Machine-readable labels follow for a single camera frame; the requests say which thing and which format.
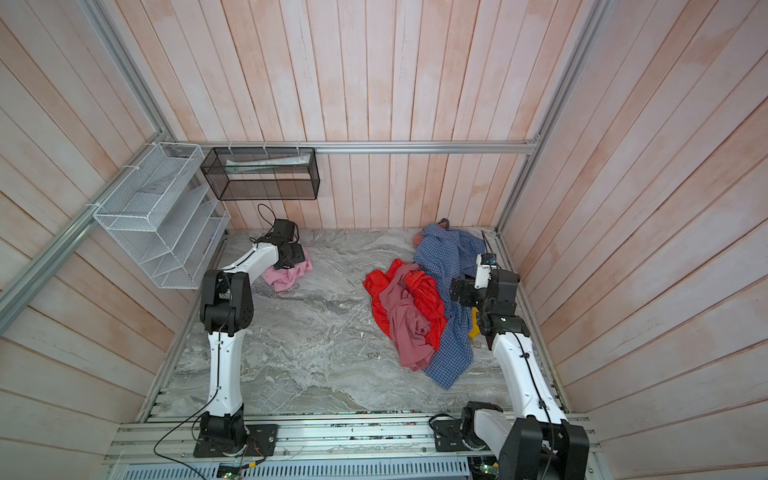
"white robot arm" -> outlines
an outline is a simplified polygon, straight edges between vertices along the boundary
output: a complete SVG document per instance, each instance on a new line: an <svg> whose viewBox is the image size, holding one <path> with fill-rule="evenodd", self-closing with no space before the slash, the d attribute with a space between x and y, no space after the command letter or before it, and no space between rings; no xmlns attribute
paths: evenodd
<svg viewBox="0 0 768 480"><path fill-rule="evenodd" d="M514 423L509 422L498 406L469 402L462 414L462 441L472 448L487 445L498 459L499 478L522 480L539 478L546 440L550 445L542 480L547 471L548 478L582 480L587 434L568 423L541 374L528 327L515 315L519 281L519 275L498 268L492 253L483 253L474 279L452 282L452 300L479 310L480 333L502 368L515 414Z"/></svg>
<svg viewBox="0 0 768 480"><path fill-rule="evenodd" d="M270 232L254 240L248 252L203 277L200 321L210 344L210 384L196 456L234 456L246 448L240 361L245 329L253 319L250 284L271 266L287 269L305 260L301 245L293 239L295 231L294 222L275 219Z"/></svg>

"white wire shelf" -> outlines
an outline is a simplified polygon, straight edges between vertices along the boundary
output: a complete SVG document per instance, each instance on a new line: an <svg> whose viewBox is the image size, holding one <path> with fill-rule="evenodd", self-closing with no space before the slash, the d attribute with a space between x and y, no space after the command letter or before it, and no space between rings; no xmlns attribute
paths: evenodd
<svg viewBox="0 0 768 480"><path fill-rule="evenodd" d="M198 288L229 223L207 184L187 187L202 161L197 145L158 144L94 215L160 288Z"/></svg>

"pile of clothes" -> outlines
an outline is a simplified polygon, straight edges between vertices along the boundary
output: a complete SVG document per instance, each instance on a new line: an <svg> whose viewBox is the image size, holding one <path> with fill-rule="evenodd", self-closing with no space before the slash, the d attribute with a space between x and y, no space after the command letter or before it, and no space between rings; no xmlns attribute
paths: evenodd
<svg viewBox="0 0 768 480"><path fill-rule="evenodd" d="M433 224L421 233L414 263L374 270L363 286L373 316L392 339L402 366L422 370L444 389L472 363L472 309L451 300L451 280L474 275L483 239Z"/></svg>

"metal vent grille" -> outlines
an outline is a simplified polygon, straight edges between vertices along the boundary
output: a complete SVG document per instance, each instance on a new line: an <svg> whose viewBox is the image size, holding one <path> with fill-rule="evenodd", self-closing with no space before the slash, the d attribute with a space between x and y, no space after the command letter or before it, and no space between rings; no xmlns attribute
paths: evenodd
<svg viewBox="0 0 768 480"><path fill-rule="evenodd" d="M218 463L194 463L207 478L216 478ZM375 478L408 480L411 478L460 479L469 477L466 457L358 458L345 460L288 460L268 462L245 472L245 478L281 478L282 480L331 480L335 478ZM181 480L195 478L190 469L180 465L132 465L123 480Z"/></svg>

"cable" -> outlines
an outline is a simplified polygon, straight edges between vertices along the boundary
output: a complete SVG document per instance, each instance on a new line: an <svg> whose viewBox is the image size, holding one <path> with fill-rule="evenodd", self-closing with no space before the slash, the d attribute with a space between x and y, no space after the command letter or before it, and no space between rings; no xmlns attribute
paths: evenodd
<svg viewBox="0 0 768 480"><path fill-rule="evenodd" d="M493 249L491 248L491 244L490 244L490 242L488 242L488 239L487 239L487 238L485 238L485 232L481 231L481 232L480 232L480 234L482 235L482 239L483 239L483 241L485 242L485 246L488 248L488 251L489 251L489 252L491 252L491 253L493 253L493 254L495 255L496 253L495 253L495 252L493 251Z"/></svg>
<svg viewBox="0 0 768 480"><path fill-rule="evenodd" d="M210 403L211 403L211 402L212 402L212 401L213 401L213 400L216 398L216 395L217 395L217 393L219 392L219 379L220 379L220 372L221 372L221 329L224 327L224 325L226 325L226 324L227 324L227 322L229 322L229 319L230 319L230 315L227 315L227 321L226 321L226 322L224 322L224 323L222 323L222 324L221 324L221 327L219 327L219 343L217 344L217 351L216 351L216 391L214 392L214 395L210 397L210 400L208 400L208 403L206 403L205 405L203 405L202 407L200 407L200 409L199 409L199 410L197 410L197 411L196 411L195 413L193 413L192 415L188 416L188 417L187 417L185 420L183 420L183 421L179 422L179 424L178 424L178 425L176 425L176 426L175 426L175 427L173 427L173 428L172 428L172 429L171 429L171 430L170 430L168 433L166 433L165 435L163 435L163 436L160 438L160 440L157 440L157 443L155 443L155 444L154 444L154 447L152 447L152 452L153 452L155 455L157 455L158 457L161 457L161 458L165 458L166 460L171 460L172 462L176 462L176 463L179 463L179 464L182 464L182 465L184 465L185 467L187 467L187 468L188 468L188 469L190 469L191 471L193 471L193 472L197 473L197 474L200 476L200 478L202 478L203 480L207 480L207 478L205 478L205 477L203 476L203 474L202 474L202 473L200 473L200 472L199 472L199 471L198 471L196 468L194 468L192 465L189 465L189 464L187 464L187 463L184 463L184 462L182 462L181 460L176 460L175 458L167 457L167 456L165 456L165 455L162 455L161 453L157 453L157 446L160 444L160 442L162 442L163 440L165 440L165 438L166 438L167 436L169 436L171 433L175 432L175 431L176 431L176 429L178 429L179 427L181 427L183 424L185 424L185 423L189 422L189 421L190 421L190 419L191 419L192 417L194 417L195 415L197 415L198 413L202 412L202 411L203 411L203 410L204 410L206 407L208 407L208 406L210 405Z"/></svg>
<svg viewBox="0 0 768 480"><path fill-rule="evenodd" d="M266 207L266 209L270 211L270 213L272 214L272 221L271 222L269 220L267 220L266 218L264 218L264 215L261 214L261 207ZM258 205L256 205L256 211L259 212L259 217L261 217L262 220L264 220L265 222L267 222L269 225L272 226L272 228L270 228L270 232L271 232L272 229L275 227L275 220L277 220L277 215L275 215L274 210L272 210L270 208L270 206L267 205L267 204L258 204Z"/></svg>
<svg viewBox="0 0 768 480"><path fill-rule="evenodd" d="M547 405L544 402L544 398L541 396L541 393L538 391L538 386L536 386L536 379L533 376L533 369L531 368L531 363L528 361L529 355L527 352L525 352L525 349L523 348L523 343L520 341L520 338L517 336L517 334L512 333L512 335L518 341L518 345L520 346L520 351L522 352L521 356L525 359L525 365L528 367L528 374L531 376L531 381L533 382L533 388L536 389L536 395L538 396L539 406L544 409L544 413L547 416L547 421L549 422L549 429L552 434L552 443L549 445L549 457L547 458L547 466L544 467L544 472L541 474L541 480L544 480L544 477L547 476L547 470L549 470L549 464L552 462L552 456L554 455L554 427L552 426L552 419L549 417L549 410L547 409Z"/></svg>

